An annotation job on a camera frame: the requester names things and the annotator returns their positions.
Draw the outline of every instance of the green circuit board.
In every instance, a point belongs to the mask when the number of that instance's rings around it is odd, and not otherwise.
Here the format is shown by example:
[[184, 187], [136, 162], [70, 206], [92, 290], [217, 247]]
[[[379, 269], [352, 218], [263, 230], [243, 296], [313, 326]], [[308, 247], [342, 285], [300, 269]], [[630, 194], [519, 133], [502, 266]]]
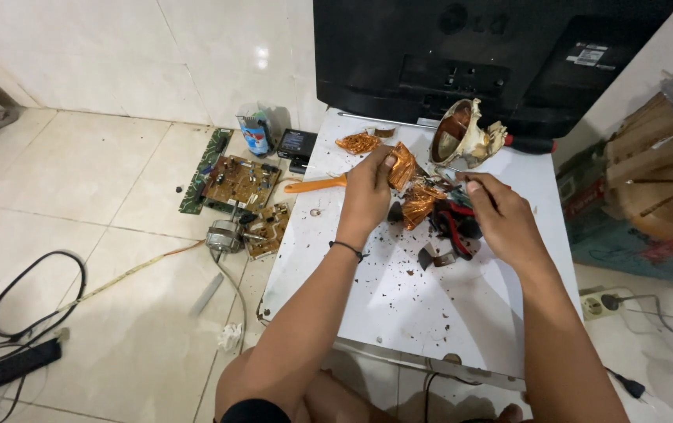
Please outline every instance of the green circuit board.
[[[224, 155], [224, 150], [229, 145], [233, 133], [234, 130], [227, 130], [224, 128], [217, 128], [214, 130], [214, 133], [209, 140], [209, 144], [206, 146], [206, 151], [203, 152], [200, 163], [198, 163], [198, 168], [196, 168], [196, 172], [193, 174], [193, 179], [191, 179], [191, 183], [188, 184], [188, 189], [185, 190], [185, 196], [182, 198], [179, 207], [180, 213], [200, 215], [200, 211], [203, 209], [203, 203], [206, 201], [206, 198], [203, 196], [199, 197], [199, 191], [203, 191], [203, 188], [206, 187], [209, 173], [219, 157]], [[227, 213], [232, 211], [232, 206], [226, 204], [215, 204], [210, 205], [210, 207], [217, 208]]]

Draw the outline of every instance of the lg logo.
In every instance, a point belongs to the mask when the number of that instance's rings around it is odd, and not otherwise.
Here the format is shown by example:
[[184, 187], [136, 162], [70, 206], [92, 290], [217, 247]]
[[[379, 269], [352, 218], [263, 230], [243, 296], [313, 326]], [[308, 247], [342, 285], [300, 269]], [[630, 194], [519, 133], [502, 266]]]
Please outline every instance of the lg logo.
[[463, 30], [467, 21], [472, 21], [472, 30], [475, 33], [489, 32], [494, 35], [501, 35], [506, 32], [509, 23], [507, 14], [483, 14], [470, 17], [467, 15], [467, 9], [458, 3], [449, 5], [443, 13], [438, 16], [438, 29], [447, 35], [456, 34]]

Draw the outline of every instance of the electrical outlet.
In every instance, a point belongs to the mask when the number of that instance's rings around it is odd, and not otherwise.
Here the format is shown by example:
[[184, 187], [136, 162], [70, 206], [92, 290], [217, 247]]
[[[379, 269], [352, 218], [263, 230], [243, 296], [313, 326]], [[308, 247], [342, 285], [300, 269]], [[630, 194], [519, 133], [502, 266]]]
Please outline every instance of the electrical outlet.
[[587, 293], [586, 295], [579, 297], [579, 302], [582, 304], [582, 314], [585, 316], [585, 322], [597, 318], [613, 316], [621, 312], [624, 307], [623, 303], [619, 303], [619, 307], [616, 310], [609, 310], [601, 301], [603, 295], [619, 296], [614, 291], [598, 291]]

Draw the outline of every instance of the copper wire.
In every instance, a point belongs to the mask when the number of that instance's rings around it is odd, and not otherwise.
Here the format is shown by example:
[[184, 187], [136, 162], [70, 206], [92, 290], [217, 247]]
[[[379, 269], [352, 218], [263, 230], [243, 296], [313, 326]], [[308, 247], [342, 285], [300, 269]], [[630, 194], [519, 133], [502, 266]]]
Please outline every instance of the copper wire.
[[352, 154], [362, 154], [378, 148], [378, 146], [381, 145], [381, 139], [377, 136], [368, 135], [368, 132], [366, 131], [338, 139], [336, 140], [336, 145]]
[[433, 187], [422, 183], [413, 184], [404, 195], [404, 204], [402, 204], [404, 227], [408, 230], [415, 229], [433, 211], [436, 200], [445, 198], [446, 194]]
[[401, 142], [397, 143], [391, 154], [397, 158], [397, 162], [394, 163], [388, 174], [388, 186], [401, 191], [407, 185], [407, 182], [415, 176], [418, 164], [415, 161], [415, 156]]

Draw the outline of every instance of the white table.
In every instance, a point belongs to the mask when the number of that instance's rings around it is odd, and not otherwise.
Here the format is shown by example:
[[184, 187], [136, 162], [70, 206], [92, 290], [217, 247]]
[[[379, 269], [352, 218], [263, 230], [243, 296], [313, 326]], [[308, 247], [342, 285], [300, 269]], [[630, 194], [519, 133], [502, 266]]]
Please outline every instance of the white table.
[[[334, 108], [327, 112], [305, 181], [339, 175], [361, 161], [334, 141], [376, 124], [338, 112]], [[402, 141], [427, 167], [423, 160], [428, 158], [433, 134], [400, 127], [388, 143]], [[581, 315], [550, 155], [530, 156], [504, 148], [476, 170], [491, 172], [530, 201], [543, 241]], [[343, 200], [344, 188], [297, 197], [259, 307], [267, 320], [326, 254]], [[314, 209], [320, 215], [313, 216]], [[413, 231], [384, 222], [373, 232], [365, 248], [370, 256], [358, 266], [339, 337], [421, 358], [441, 360], [456, 354], [463, 366], [479, 374], [498, 373], [511, 381], [524, 378], [522, 298], [516, 274], [493, 255], [485, 240], [472, 261], [458, 259], [423, 271], [417, 253], [428, 242], [441, 254], [451, 249], [448, 240], [429, 234], [427, 221]]]

